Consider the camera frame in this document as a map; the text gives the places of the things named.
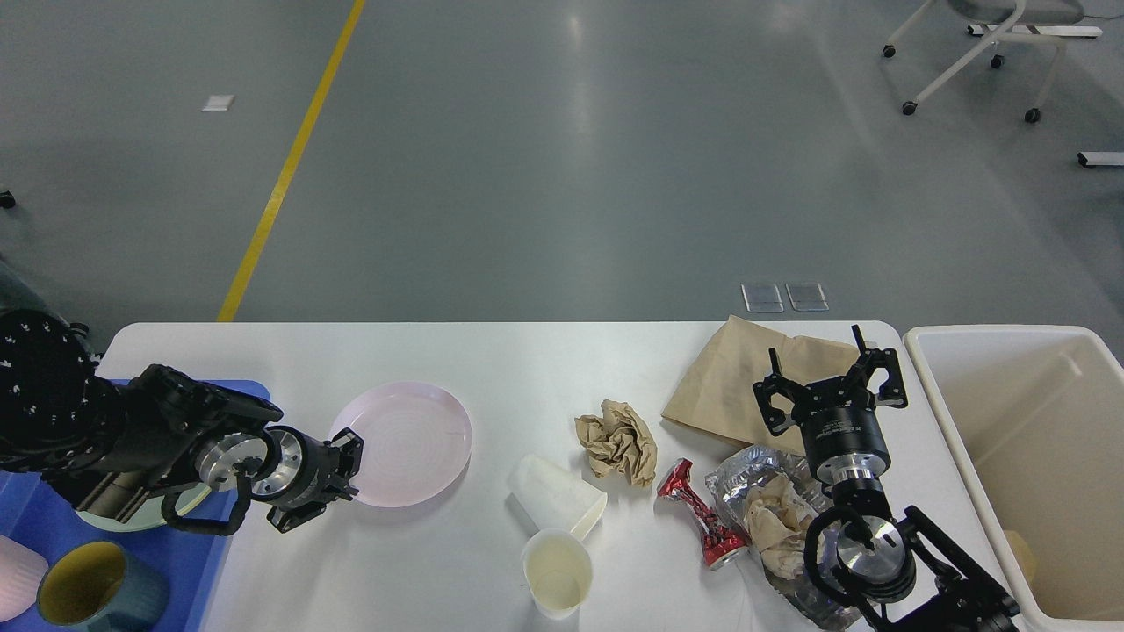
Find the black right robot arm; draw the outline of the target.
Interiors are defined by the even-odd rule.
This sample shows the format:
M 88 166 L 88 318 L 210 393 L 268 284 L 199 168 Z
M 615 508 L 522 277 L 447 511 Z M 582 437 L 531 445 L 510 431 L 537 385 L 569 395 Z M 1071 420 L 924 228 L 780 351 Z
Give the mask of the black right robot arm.
M 919 508 L 895 520 L 880 478 L 891 464 L 876 408 L 908 404 L 896 351 L 867 347 L 816 383 L 785 377 L 776 349 L 754 385 L 773 436 L 799 428 L 812 477 L 831 505 L 812 520 L 804 572 L 827 599 L 855 607 L 874 631 L 1014 631 L 1019 604 Z

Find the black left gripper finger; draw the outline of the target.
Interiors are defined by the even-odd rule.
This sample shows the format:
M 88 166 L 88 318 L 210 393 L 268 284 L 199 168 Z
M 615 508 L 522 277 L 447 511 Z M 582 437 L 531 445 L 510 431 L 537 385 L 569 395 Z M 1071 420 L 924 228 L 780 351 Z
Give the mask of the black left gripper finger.
M 334 472 L 342 479 L 352 479 L 361 469 L 363 439 L 353 428 L 343 427 L 327 448 L 335 455 Z
M 293 500 L 285 504 L 273 504 L 268 512 L 266 520 L 277 532 L 281 535 L 292 532 L 294 529 L 301 527 L 301 525 L 308 523 L 311 520 L 317 520 L 318 516 L 325 513 L 328 505 L 337 500 L 351 502 L 357 495 L 357 489 L 354 487 L 344 487 L 342 489 L 328 489 L 328 491 L 314 493 L 312 497 L 306 500 Z

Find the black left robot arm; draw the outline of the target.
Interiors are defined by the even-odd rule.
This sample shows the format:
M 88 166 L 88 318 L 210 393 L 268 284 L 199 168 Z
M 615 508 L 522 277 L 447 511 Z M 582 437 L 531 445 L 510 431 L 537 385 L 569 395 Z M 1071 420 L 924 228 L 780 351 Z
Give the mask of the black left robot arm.
M 3 312 L 1 337 L 3 469 L 40 475 L 75 511 L 129 521 L 158 499 L 170 529 L 229 536 L 254 502 L 285 533 L 357 496 L 353 428 L 316 441 L 271 401 L 169 365 L 114 383 L 45 312 Z

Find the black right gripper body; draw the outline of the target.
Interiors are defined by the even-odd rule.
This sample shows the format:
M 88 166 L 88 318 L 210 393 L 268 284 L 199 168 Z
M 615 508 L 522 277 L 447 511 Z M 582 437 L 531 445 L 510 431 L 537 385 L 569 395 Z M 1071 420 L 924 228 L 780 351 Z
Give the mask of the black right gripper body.
M 891 466 L 874 410 L 836 406 L 817 410 L 800 425 L 804 455 L 819 484 L 878 479 Z

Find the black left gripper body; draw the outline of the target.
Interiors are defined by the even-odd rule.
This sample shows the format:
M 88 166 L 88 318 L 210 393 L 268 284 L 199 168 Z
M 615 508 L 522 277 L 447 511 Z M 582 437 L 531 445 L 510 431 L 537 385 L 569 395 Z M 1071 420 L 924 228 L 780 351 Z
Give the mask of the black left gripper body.
M 339 455 L 326 442 L 292 427 L 269 427 L 265 476 L 250 486 L 250 497 L 284 511 L 332 499 L 332 477 Z

